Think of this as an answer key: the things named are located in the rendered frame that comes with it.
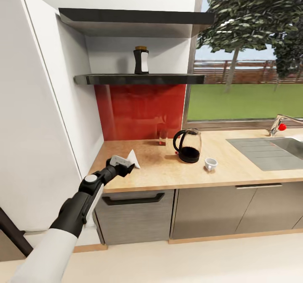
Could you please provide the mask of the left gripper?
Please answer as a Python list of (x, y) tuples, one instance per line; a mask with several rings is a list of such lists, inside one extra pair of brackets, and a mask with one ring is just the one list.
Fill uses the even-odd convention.
[(110, 159), (106, 161), (106, 167), (104, 168), (104, 170), (108, 170), (111, 173), (112, 179), (114, 179), (117, 175), (125, 177), (127, 174), (130, 174), (133, 168), (135, 167), (135, 164), (132, 164), (128, 167), (121, 164), (112, 166), (110, 165), (110, 161)]

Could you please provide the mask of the bottle of coffee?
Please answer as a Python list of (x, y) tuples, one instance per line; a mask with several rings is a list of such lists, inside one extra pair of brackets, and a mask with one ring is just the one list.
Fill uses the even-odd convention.
[(134, 57), (136, 60), (136, 66), (134, 74), (138, 75), (146, 75), (149, 74), (148, 66), (147, 66), (147, 59), (149, 51), (144, 46), (137, 46), (133, 51)]

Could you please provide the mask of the coffee cup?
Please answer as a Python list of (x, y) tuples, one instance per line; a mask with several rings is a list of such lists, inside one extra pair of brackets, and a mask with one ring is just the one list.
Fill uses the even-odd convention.
[(218, 165), (218, 162), (215, 159), (207, 158), (205, 160), (205, 166), (208, 169), (208, 171), (214, 170)]

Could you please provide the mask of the paper coffee filter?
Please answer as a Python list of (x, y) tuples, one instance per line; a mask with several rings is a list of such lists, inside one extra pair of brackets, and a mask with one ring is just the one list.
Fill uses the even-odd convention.
[(128, 160), (131, 161), (131, 165), (132, 165), (132, 164), (135, 164), (135, 167), (137, 167), (137, 168), (140, 169), (140, 166), (139, 166), (139, 164), (138, 164), (138, 162), (137, 162), (137, 159), (136, 159), (134, 150), (132, 150), (131, 153), (129, 154)]

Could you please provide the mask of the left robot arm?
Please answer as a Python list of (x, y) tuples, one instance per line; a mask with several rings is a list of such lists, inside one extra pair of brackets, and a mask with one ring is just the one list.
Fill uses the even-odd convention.
[(113, 155), (102, 171), (85, 176), (78, 192), (64, 202), (58, 218), (6, 283), (60, 283), (104, 186), (117, 175), (130, 174), (134, 167), (130, 160)]

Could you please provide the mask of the electric kettle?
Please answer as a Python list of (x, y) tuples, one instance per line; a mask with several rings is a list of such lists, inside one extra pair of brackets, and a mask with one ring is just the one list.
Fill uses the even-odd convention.
[[(178, 151), (179, 157), (186, 163), (196, 163), (201, 151), (201, 133), (197, 128), (188, 128), (176, 133), (173, 146)], [(181, 137), (180, 137), (181, 136)], [(179, 149), (176, 147), (176, 139), (180, 137)]]

